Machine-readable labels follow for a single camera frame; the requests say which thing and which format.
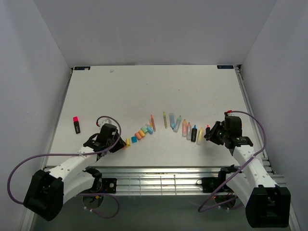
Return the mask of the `pastel green cap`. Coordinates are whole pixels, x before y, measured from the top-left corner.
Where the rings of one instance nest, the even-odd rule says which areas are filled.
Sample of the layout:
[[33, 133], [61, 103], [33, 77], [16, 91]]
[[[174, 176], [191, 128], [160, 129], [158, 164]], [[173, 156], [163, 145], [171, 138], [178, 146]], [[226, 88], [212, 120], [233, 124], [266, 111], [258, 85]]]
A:
[[148, 133], [147, 127], [146, 126], [142, 126], [141, 130], [143, 131], [144, 134]]

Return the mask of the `pastel orange cap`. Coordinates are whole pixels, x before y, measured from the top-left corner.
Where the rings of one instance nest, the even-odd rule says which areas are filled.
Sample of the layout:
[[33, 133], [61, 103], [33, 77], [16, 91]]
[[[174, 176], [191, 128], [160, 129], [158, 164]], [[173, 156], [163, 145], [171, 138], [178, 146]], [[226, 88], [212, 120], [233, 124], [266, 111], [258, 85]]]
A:
[[145, 133], [141, 129], [138, 131], [138, 133], [140, 134], [141, 137], [145, 136]]

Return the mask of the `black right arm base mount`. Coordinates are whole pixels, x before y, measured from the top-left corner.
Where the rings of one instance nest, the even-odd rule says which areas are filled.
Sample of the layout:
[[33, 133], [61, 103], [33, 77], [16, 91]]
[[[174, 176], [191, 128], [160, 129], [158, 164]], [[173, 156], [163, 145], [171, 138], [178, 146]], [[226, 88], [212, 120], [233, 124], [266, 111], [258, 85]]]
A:
[[[231, 165], [229, 167], [222, 167], [218, 172], [217, 177], [203, 177], [196, 181], [196, 186], [202, 187], [202, 192], [212, 193], [220, 184], [222, 184], [227, 179], [227, 174], [232, 174], [236, 172], [239, 167]], [[233, 188], [230, 188], [229, 185], [232, 183], [239, 183], [242, 181], [241, 186], [244, 189], [249, 188], [249, 183], [244, 177], [243, 173], [240, 172], [236, 177], [228, 182], [228, 185], [224, 185], [218, 192], [220, 193], [231, 193], [234, 192]]]

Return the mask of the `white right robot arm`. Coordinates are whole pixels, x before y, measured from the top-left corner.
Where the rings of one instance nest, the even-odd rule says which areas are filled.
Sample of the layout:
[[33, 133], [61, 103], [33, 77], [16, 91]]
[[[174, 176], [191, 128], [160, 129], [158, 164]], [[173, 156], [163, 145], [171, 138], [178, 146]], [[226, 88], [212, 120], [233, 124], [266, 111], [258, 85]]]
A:
[[204, 138], [225, 146], [240, 165], [220, 170], [211, 196], [231, 189], [245, 206], [246, 219], [252, 228], [287, 227], [291, 193], [267, 173], [257, 157], [262, 151], [255, 151], [250, 138], [243, 136], [240, 117], [233, 116], [232, 110], [225, 112], [224, 121], [217, 121], [212, 129], [207, 129]]

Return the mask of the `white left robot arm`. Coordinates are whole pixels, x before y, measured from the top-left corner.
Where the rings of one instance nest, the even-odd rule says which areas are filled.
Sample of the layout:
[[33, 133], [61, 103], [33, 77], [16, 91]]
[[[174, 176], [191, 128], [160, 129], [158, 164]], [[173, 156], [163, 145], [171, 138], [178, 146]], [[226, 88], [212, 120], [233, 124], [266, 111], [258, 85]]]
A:
[[116, 179], [103, 178], [102, 173], [91, 165], [107, 153], [114, 153], [125, 146], [117, 127], [103, 124], [100, 132], [90, 136], [77, 155], [32, 176], [24, 207], [51, 221], [67, 201], [79, 194], [89, 198], [90, 204], [96, 202], [101, 205], [105, 195], [116, 192]]

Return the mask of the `thin yellow highlighter pen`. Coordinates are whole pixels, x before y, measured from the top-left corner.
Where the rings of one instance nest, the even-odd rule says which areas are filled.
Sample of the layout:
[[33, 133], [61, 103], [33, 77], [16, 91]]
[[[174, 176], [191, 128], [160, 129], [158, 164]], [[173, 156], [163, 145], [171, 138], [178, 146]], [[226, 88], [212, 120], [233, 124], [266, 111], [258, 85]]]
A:
[[167, 117], [165, 111], [163, 112], [163, 121], [164, 121], [164, 127], [167, 129]]

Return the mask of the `pastel blue cap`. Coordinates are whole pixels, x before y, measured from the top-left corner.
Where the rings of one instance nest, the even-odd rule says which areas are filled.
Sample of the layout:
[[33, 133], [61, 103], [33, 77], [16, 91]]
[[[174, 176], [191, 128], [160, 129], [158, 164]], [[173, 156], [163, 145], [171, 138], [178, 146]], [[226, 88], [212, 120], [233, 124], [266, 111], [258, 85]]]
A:
[[147, 129], [149, 134], [152, 134], [154, 132], [153, 129], [150, 126], [147, 126], [146, 129]]

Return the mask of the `pastel orange highlighter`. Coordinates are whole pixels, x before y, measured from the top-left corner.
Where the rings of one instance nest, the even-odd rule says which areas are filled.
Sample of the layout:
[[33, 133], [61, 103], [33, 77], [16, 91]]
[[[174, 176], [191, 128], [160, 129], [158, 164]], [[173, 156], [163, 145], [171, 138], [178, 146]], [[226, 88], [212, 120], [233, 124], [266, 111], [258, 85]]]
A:
[[183, 137], [187, 136], [187, 121], [185, 119], [182, 123], [182, 136]]

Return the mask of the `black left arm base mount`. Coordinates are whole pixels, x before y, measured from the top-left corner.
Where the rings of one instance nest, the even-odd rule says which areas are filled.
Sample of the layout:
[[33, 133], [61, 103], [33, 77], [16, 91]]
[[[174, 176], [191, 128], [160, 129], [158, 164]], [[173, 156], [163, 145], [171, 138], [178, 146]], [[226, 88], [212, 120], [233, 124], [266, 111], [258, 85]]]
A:
[[86, 168], [83, 172], [91, 174], [94, 178], [90, 188], [81, 193], [116, 193], [116, 178], [104, 178], [102, 173], [95, 168]]

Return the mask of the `black orange-capped highlighter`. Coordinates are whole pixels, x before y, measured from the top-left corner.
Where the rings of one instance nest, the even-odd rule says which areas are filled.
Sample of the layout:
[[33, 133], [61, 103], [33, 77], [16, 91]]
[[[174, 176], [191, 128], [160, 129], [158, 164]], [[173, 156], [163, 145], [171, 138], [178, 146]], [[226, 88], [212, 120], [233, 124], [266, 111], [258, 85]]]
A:
[[210, 132], [210, 126], [207, 124], [206, 129], [205, 129], [205, 134], [208, 135]]

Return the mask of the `black pink-capped highlighter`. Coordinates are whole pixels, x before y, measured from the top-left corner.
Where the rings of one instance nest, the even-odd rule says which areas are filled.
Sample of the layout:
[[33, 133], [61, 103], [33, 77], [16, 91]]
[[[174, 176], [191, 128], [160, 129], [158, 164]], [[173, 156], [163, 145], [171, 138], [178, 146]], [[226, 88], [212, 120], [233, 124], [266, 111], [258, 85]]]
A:
[[80, 133], [80, 125], [79, 125], [79, 120], [78, 120], [77, 116], [73, 117], [73, 124], [74, 124], [75, 133], [79, 134]]

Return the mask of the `orange-capped clear highlighter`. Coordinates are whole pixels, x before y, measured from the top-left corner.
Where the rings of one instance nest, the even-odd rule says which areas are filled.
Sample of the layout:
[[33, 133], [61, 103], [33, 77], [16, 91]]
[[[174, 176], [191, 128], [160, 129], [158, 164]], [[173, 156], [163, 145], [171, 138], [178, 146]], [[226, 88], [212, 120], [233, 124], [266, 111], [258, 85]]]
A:
[[186, 139], [187, 140], [191, 140], [191, 136], [192, 136], [192, 126], [190, 124], [190, 122], [187, 124], [187, 135], [186, 135]]

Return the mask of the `thin orange pen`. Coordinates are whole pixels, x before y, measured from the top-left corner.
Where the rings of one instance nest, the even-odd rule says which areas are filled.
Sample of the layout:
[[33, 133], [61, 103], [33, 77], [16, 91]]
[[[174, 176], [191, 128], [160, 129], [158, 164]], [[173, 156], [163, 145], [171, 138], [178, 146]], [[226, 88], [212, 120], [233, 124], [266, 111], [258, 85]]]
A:
[[152, 126], [153, 126], [153, 131], [155, 132], [156, 131], [156, 127], [155, 127], [153, 115], [151, 115], [151, 123], [152, 123]]

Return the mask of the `bright blue cap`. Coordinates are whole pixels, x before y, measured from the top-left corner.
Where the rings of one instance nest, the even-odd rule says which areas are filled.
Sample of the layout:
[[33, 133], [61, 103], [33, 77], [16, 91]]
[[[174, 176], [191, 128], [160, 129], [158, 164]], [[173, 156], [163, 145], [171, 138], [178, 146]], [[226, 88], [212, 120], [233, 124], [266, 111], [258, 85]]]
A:
[[137, 138], [135, 136], [131, 137], [131, 142], [132, 143], [136, 143], [137, 142]]

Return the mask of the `pale yellow highlighter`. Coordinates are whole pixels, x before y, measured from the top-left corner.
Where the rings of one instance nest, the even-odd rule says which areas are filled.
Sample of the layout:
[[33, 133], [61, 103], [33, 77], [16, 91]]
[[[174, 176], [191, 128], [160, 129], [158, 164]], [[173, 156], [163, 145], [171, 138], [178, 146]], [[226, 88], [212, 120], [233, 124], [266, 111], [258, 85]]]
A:
[[201, 127], [201, 128], [199, 129], [199, 132], [198, 132], [198, 137], [197, 137], [196, 143], [197, 143], [198, 145], [200, 145], [200, 144], [202, 143], [203, 138], [204, 138], [204, 128]]

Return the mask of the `yellow cap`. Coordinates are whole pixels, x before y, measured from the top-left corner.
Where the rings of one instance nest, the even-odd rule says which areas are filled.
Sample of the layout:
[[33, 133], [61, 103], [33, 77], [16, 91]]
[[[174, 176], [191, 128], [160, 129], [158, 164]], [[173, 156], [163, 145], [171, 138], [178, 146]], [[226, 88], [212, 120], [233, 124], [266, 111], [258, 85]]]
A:
[[127, 146], [127, 147], [130, 147], [130, 146], [131, 146], [131, 140], [130, 140], [130, 138], [127, 138], [127, 139], [126, 139], [126, 146]]

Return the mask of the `black blue-capped highlighter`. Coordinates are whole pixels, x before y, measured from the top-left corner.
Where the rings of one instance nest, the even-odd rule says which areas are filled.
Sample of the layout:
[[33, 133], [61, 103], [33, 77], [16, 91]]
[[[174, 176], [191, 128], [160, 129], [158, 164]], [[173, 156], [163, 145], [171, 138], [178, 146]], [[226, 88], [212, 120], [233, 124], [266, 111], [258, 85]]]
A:
[[196, 142], [196, 136], [197, 136], [197, 127], [194, 125], [191, 132], [191, 142]]

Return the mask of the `pastel green highlighter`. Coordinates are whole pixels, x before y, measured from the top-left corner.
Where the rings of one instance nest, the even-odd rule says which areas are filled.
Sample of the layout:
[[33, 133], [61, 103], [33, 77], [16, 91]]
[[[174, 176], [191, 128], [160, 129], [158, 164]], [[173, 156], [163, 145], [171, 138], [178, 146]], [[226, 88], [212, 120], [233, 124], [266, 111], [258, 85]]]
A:
[[173, 128], [173, 131], [174, 131], [174, 132], [178, 132], [179, 127], [180, 127], [180, 123], [181, 123], [181, 116], [179, 116], [179, 117], [176, 119], [176, 122], [175, 122], [175, 125], [174, 125], [174, 128]]

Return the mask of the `coral orange cap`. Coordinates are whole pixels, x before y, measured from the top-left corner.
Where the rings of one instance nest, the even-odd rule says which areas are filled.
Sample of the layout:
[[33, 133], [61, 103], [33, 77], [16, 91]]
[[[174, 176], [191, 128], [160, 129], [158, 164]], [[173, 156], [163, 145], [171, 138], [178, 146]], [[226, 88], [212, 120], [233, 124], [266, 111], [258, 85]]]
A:
[[135, 137], [136, 137], [138, 140], [142, 139], [142, 136], [141, 136], [140, 133], [138, 133], [138, 132], [135, 133]]

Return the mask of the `pastel blue highlighter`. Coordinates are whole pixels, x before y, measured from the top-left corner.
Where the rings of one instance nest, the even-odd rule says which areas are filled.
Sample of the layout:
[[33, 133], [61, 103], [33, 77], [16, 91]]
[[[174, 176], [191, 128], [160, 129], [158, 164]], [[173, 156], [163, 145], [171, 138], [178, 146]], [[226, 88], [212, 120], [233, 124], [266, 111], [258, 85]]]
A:
[[173, 114], [173, 113], [170, 113], [170, 114], [169, 114], [169, 122], [170, 122], [171, 128], [174, 129], [174, 126], [175, 126], [175, 118], [174, 118], [174, 114]]

